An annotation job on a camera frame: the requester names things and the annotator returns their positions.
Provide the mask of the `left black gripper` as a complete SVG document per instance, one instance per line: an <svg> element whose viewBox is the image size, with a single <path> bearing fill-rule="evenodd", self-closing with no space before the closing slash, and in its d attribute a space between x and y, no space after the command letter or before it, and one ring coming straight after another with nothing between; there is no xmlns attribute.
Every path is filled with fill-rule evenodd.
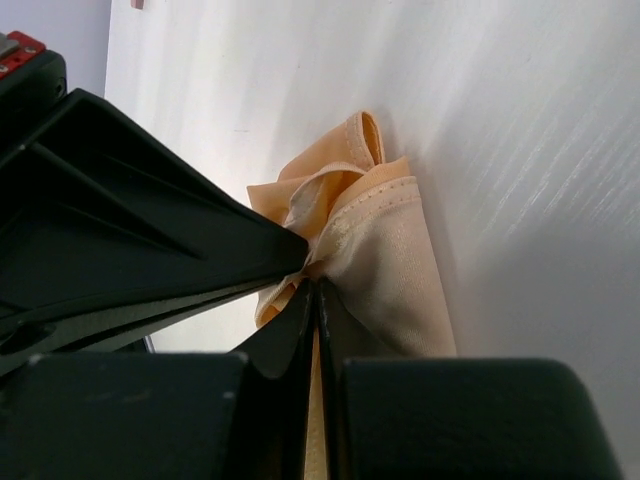
<svg viewBox="0 0 640 480"><path fill-rule="evenodd" d="M1 34L1 148L67 94L64 58L20 31Z"/></svg>

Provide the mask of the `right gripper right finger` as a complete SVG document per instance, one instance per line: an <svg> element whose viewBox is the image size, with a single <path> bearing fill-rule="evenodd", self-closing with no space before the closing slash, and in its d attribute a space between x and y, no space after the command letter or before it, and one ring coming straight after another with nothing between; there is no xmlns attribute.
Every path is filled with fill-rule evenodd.
<svg viewBox="0 0 640 480"><path fill-rule="evenodd" d="M317 286L333 479L618 479L591 397L545 359L425 359L387 346Z"/></svg>

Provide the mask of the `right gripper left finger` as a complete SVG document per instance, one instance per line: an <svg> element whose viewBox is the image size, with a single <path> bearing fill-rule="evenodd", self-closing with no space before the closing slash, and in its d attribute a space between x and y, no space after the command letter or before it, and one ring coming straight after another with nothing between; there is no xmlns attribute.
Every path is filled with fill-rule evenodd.
<svg viewBox="0 0 640 480"><path fill-rule="evenodd" d="M314 288L226 354L40 356L1 396L5 479L300 479Z"/></svg>

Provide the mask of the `peach satin cloth napkin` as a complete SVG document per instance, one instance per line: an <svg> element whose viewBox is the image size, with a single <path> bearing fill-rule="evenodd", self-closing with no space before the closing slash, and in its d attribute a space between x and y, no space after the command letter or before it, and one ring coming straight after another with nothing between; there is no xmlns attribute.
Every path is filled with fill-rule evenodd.
<svg viewBox="0 0 640 480"><path fill-rule="evenodd" d="M248 195L257 213L308 245L298 271L261 291L256 323L261 329L280 314L303 282L313 285L300 479L333 479L326 452L318 283L333 284L345 308L398 353L456 356L418 183L406 159L386 159L373 117L359 112L292 160L275 182L252 186Z"/></svg>

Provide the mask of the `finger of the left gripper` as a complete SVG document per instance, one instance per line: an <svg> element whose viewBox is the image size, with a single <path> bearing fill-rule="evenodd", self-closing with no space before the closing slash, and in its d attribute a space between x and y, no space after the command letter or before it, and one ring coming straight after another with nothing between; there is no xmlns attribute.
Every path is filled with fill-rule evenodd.
<svg viewBox="0 0 640 480"><path fill-rule="evenodd" d="M84 91L1 137L5 320L236 295L298 271L307 252Z"/></svg>
<svg viewBox="0 0 640 480"><path fill-rule="evenodd" d="M278 277L32 277L1 281L1 373L31 356L113 341L183 312L226 303Z"/></svg>

